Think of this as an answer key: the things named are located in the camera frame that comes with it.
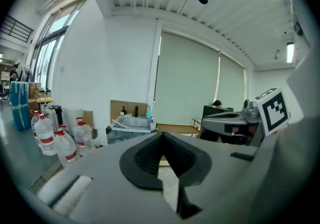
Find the white orange squeegee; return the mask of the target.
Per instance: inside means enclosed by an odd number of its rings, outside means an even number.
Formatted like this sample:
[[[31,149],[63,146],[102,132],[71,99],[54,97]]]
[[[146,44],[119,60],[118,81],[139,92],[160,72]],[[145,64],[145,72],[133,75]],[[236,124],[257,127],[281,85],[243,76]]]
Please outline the white orange squeegee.
[[[114,123],[116,123],[116,124],[120,125],[121,127],[124,127],[124,128],[126,128],[126,129],[129,129],[129,127],[128,127],[128,126],[125,126],[124,124],[122,124],[122,123],[120,123],[120,122],[118,122],[118,121],[116,121],[116,120],[114,120],[114,119],[112,119],[112,122],[114,122]]]

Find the wooden chair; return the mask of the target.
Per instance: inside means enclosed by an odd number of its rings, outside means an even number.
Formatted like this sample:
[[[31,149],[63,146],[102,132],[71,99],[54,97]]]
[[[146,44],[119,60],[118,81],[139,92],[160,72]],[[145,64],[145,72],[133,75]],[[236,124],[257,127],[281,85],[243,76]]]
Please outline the wooden chair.
[[[191,125],[172,125],[172,124],[156,124],[157,132],[178,133],[194,138],[201,138],[202,123],[200,120],[193,119]]]

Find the silver black machine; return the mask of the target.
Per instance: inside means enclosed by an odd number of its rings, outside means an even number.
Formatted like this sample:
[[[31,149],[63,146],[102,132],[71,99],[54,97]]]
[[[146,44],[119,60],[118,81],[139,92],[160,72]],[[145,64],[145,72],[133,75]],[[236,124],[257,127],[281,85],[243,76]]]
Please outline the silver black machine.
[[[56,132],[59,126],[64,124],[63,110],[59,105],[48,104],[44,108],[44,113],[48,114],[48,118],[52,121],[53,130]]]

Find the person's white shirt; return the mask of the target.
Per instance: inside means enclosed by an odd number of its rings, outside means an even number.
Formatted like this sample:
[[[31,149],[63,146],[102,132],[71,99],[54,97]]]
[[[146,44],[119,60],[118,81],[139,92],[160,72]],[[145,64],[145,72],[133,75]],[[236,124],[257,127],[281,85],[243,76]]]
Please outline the person's white shirt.
[[[277,137],[271,170],[275,205],[284,206],[310,178],[320,155],[320,53],[316,50],[288,79],[303,118]]]

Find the long ceiling light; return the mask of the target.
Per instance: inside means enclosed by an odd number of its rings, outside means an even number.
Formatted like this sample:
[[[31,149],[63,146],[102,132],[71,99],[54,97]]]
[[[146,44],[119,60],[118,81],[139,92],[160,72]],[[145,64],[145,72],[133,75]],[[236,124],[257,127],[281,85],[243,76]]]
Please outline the long ceiling light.
[[[292,63],[293,58],[295,54],[295,44],[293,42],[287,43],[287,49],[286,49],[286,62]]]

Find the brown cardboard sheet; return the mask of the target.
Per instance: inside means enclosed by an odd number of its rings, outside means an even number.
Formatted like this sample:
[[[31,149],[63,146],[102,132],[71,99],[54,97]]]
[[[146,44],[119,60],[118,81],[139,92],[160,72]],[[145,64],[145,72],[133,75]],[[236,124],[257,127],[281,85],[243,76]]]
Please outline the brown cardboard sheet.
[[[136,109],[138,117],[145,117],[147,113],[148,105],[146,103],[136,103],[136,102],[126,102],[126,101],[110,101],[110,121],[115,120],[118,116],[121,115],[123,109],[128,113],[135,115]]]

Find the wide pale roller blind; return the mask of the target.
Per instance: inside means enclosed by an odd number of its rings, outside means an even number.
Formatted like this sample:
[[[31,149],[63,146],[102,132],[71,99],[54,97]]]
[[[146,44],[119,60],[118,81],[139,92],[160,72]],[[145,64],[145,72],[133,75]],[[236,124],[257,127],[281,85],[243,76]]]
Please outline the wide pale roller blind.
[[[162,33],[158,58],[154,120],[190,125],[213,102],[219,54],[193,40]]]

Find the blue wrapped stack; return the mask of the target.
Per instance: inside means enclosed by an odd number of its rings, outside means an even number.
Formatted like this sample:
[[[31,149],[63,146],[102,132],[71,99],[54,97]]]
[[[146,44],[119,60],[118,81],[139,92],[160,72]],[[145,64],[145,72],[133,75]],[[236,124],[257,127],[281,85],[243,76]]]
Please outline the blue wrapped stack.
[[[10,103],[14,123],[19,131],[31,127],[28,96],[29,84],[27,82],[13,81],[10,84]]]

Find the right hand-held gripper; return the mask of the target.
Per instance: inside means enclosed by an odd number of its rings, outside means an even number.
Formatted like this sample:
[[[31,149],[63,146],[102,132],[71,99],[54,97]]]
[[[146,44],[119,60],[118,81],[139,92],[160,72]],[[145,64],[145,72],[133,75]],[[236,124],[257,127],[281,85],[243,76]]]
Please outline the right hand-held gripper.
[[[249,145],[260,146],[265,137],[287,125],[289,119],[290,113],[286,107],[282,89],[271,88],[252,100],[245,100],[242,113],[221,112],[212,114],[204,117],[202,119],[202,124],[257,124],[256,132]]]

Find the narrow cardboard box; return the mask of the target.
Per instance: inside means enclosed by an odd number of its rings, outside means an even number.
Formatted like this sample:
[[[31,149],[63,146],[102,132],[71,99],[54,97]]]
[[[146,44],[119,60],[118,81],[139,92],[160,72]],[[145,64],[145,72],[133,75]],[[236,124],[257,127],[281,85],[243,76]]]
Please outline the narrow cardboard box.
[[[83,111],[83,121],[89,125],[91,128],[94,127],[94,119],[93,119],[93,112],[92,111]]]

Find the narrow pale roller blind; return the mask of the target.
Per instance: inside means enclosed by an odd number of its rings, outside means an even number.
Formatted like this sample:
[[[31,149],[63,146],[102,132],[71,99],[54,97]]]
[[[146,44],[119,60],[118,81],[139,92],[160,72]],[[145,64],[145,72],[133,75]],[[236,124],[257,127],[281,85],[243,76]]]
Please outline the narrow pale roller blind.
[[[241,111],[245,100],[245,71],[224,55],[219,56],[217,88],[214,100],[219,100],[222,107]]]

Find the stack of cardboard boxes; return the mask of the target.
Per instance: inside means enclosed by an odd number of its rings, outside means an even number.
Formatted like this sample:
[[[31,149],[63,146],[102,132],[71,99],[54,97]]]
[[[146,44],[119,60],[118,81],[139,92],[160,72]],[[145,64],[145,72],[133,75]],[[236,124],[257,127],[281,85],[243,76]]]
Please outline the stack of cardboard boxes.
[[[40,83],[29,82],[28,83],[28,109],[29,111],[38,110],[37,99],[39,98]]]

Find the tall glass window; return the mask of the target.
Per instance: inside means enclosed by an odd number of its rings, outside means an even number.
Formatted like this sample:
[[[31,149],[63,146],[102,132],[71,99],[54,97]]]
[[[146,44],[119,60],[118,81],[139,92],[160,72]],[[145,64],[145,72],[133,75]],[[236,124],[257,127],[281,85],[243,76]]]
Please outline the tall glass window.
[[[77,0],[52,13],[41,30],[35,43],[31,59],[32,82],[51,89],[54,62],[68,27],[87,0]]]

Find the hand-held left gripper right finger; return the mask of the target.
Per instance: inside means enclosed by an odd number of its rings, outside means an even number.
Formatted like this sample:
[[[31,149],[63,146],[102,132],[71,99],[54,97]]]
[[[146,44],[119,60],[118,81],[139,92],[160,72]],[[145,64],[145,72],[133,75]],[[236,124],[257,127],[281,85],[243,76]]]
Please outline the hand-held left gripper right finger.
[[[187,219],[216,203],[239,180],[257,150],[164,133],[163,154],[179,180],[177,214]]]

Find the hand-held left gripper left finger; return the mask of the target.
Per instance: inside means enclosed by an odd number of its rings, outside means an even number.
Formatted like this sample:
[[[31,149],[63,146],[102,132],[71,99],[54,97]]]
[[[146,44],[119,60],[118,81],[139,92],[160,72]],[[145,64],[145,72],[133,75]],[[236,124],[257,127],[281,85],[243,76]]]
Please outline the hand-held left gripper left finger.
[[[94,150],[48,180],[38,198],[57,214],[58,223],[180,223],[161,191],[136,187],[120,168],[126,150],[153,136],[143,135]]]

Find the black cabinet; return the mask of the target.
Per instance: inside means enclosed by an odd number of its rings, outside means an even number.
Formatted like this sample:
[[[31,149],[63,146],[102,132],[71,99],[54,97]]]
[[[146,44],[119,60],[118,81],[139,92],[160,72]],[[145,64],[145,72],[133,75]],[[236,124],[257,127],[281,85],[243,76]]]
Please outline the black cabinet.
[[[209,115],[213,115],[213,114],[218,114],[218,113],[222,113],[222,112],[233,112],[234,109],[233,108],[217,108],[216,106],[207,106],[205,105],[203,107],[203,114],[202,114],[202,120]],[[200,138],[202,140],[207,140],[207,141],[212,141],[212,142],[218,142],[220,140],[220,137],[218,135],[218,133],[213,132],[211,130],[208,130],[204,127],[203,122],[202,124],[202,129],[201,129],[201,134],[200,134]]]

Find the metal sink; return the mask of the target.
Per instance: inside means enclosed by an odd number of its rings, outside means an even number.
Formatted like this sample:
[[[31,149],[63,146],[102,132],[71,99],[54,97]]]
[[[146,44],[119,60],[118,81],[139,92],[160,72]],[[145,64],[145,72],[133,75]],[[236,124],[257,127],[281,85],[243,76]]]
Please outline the metal sink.
[[[145,117],[118,116],[115,120],[128,126],[129,129],[111,122],[105,129],[109,145],[153,133],[156,130],[156,124],[153,122],[153,119],[147,119]]]

